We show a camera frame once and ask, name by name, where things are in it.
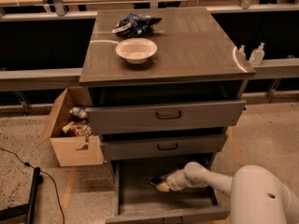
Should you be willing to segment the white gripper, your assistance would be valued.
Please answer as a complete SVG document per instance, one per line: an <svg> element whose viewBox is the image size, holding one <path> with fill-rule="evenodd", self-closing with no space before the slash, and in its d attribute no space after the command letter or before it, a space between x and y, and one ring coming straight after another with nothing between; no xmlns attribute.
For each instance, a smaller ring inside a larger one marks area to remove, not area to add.
<svg viewBox="0 0 299 224"><path fill-rule="evenodd" d="M186 178L183 170L175 170L162 175L161 179L166 179L166 181L164 180L156 185L156 189L160 192L179 191L187 188L189 185L189 180Z"/></svg>

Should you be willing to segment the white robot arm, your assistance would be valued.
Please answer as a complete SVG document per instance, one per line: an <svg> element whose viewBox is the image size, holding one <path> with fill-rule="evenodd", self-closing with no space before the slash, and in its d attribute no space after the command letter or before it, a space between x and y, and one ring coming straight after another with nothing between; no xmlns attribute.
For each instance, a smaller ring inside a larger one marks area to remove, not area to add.
<svg viewBox="0 0 299 224"><path fill-rule="evenodd" d="M230 198L231 224L299 224L299 198L268 170L246 165L233 176L209 171L197 162L160 177L162 192L210 186Z"/></svg>

